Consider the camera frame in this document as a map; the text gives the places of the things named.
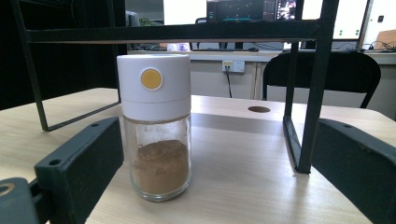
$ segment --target wooden table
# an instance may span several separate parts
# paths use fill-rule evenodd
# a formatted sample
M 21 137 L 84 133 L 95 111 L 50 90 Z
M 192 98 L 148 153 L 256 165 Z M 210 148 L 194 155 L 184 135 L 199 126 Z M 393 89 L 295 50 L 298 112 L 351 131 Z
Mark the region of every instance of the wooden table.
M 95 89 L 45 102 L 49 123 L 117 101 Z M 370 223 L 315 168 L 293 170 L 283 128 L 283 103 L 192 96 L 192 181 L 174 200 L 137 196 L 128 161 L 114 176 L 87 223 Z M 268 113 L 248 110 L 264 106 Z M 293 120 L 301 136 L 305 105 Z M 358 127 L 396 146 L 396 122 L 367 109 L 323 106 L 321 116 Z M 35 105 L 0 111 L 0 179 L 35 178 L 33 166 L 89 124 L 120 117 L 112 107 L 51 133 L 41 131 Z

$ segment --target monitor screen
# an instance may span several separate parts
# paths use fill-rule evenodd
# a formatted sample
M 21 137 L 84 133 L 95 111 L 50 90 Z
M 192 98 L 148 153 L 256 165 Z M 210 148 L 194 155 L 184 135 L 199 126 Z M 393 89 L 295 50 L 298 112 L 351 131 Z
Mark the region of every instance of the monitor screen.
M 264 15 L 263 0 L 218 1 L 216 5 L 217 21 L 261 21 Z
M 295 17 L 295 0 L 277 0 L 276 19 L 278 21 L 292 21 Z

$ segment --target spice jar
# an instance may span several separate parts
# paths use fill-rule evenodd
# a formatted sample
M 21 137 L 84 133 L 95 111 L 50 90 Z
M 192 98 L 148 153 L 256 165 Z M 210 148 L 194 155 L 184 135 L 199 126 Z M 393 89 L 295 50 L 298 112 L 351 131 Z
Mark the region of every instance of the spice jar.
M 161 202 L 191 179 L 191 77 L 188 55 L 117 58 L 132 184 Z

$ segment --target office chair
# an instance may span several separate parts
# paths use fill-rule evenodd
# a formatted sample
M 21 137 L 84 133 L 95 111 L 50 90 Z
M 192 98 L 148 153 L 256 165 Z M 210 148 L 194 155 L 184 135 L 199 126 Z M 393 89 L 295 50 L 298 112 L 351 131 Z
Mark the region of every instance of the office chair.
M 297 74 L 294 87 L 309 89 L 315 52 L 298 52 Z M 264 68 L 262 79 L 262 99 L 267 100 L 267 86 L 286 87 L 289 72 L 290 53 L 282 53 L 273 58 Z M 376 61 L 356 51 L 332 52 L 326 76 L 325 90 L 366 93 L 361 108 L 369 104 L 379 79 L 381 70 Z

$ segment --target brown powder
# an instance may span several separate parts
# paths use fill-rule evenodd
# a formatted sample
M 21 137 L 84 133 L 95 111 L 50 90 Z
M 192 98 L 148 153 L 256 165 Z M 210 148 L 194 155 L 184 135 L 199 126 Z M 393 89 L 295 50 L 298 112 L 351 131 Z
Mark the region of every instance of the brown powder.
M 189 176 L 189 151 L 178 140 L 148 144 L 137 150 L 134 180 L 149 194 L 165 194 L 184 185 Z

